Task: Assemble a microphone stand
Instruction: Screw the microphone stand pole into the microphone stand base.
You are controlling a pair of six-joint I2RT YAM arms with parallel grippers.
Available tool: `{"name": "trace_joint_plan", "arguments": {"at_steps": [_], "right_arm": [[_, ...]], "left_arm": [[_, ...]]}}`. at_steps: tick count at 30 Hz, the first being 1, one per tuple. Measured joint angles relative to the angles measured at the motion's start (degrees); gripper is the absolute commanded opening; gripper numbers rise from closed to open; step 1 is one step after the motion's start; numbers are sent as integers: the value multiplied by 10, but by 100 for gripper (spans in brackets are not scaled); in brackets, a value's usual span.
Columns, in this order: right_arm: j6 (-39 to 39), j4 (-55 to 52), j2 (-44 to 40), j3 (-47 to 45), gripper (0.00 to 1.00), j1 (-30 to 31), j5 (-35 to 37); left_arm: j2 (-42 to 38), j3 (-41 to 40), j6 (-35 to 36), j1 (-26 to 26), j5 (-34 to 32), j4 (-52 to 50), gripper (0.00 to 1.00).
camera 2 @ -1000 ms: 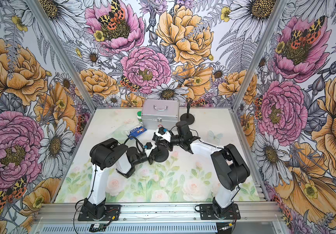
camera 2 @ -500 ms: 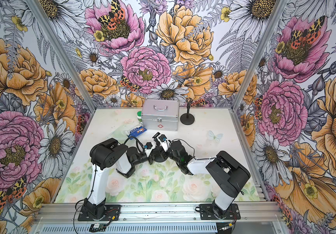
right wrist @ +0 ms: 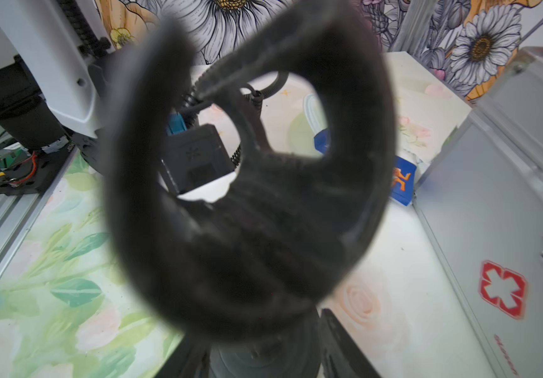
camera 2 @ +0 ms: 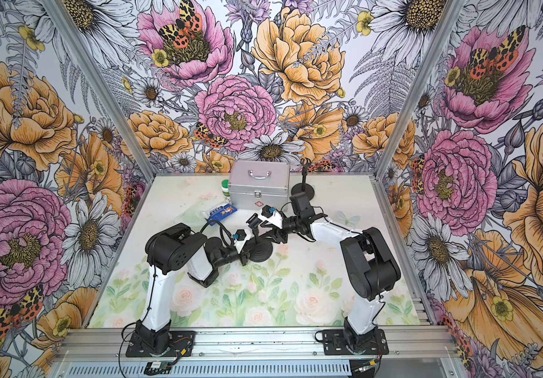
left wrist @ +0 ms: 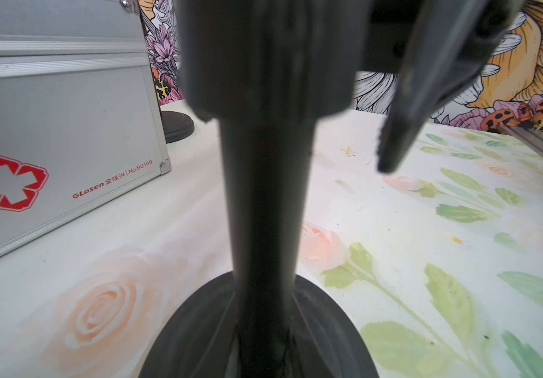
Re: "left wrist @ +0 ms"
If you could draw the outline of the black stand pole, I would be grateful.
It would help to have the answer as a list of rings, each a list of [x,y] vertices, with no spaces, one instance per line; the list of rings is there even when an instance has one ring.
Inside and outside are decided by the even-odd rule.
[[[186,102],[220,126],[244,377],[280,366],[318,121],[350,104],[367,1],[181,1]]]

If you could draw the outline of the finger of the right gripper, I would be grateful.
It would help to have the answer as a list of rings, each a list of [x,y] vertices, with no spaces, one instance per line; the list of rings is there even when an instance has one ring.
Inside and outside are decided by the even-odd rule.
[[[397,74],[378,170],[392,173],[423,124],[467,90],[514,24],[523,1],[381,1],[376,70]]]

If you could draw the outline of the black round stand base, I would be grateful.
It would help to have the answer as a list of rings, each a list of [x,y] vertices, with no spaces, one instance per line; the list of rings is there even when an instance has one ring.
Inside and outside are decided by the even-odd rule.
[[[167,144],[175,143],[191,136],[195,125],[193,119],[185,113],[161,111],[161,122]]]

